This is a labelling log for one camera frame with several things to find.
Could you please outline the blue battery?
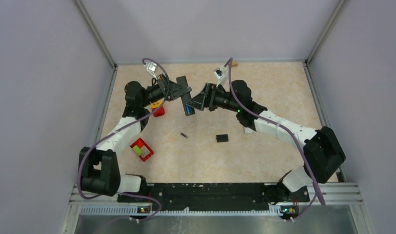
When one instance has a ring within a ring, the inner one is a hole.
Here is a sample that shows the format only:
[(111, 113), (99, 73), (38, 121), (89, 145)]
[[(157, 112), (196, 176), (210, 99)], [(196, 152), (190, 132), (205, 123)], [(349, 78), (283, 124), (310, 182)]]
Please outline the blue battery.
[(188, 105), (185, 105), (185, 112), (186, 112), (186, 116), (191, 116), (193, 115), (195, 112), (195, 110), (193, 108), (191, 108)]

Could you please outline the black battery cover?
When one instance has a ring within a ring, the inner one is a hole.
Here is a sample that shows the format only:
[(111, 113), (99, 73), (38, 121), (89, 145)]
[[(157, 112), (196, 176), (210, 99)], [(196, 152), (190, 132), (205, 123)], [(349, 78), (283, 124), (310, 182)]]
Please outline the black battery cover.
[(216, 141), (217, 143), (228, 142), (229, 137), (227, 134), (216, 135)]

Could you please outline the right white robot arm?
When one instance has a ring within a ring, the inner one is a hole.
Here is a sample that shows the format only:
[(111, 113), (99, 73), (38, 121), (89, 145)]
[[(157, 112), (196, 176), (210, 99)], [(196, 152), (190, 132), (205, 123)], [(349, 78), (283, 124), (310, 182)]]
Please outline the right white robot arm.
[(313, 182), (326, 183), (346, 159), (331, 128), (309, 128), (279, 117), (253, 101), (252, 91), (243, 80), (234, 80), (229, 91), (206, 83), (186, 104), (200, 111), (222, 108), (236, 112), (243, 127), (274, 136), (300, 150), (303, 165), (285, 174), (277, 187), (277, 195), (284, 201), (290, 201), (300, 188)]

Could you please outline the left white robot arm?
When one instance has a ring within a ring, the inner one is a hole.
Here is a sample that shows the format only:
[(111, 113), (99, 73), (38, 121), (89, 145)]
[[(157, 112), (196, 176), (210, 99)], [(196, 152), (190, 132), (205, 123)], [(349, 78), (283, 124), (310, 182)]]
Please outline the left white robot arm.
[(84, 192), (91, 192), (94, 197), (129, 192), (135, 201), (143, 201), (148, 194), (148, 189), (142, 185), (143, 177), (122, 174), (118, 156), (146, 127), (152, 114), (147, 106), (159, 100), (186, 99), (191, 96), (191, 90), (185, 76), (171, 81), (166, 74), (161, 74), (147, 88), (138, 81), (127, 83), (124, 87), (126, 105), (116, 127), (93, 146), (83, 147), (79, 153), (80, 196), (87, 199)]

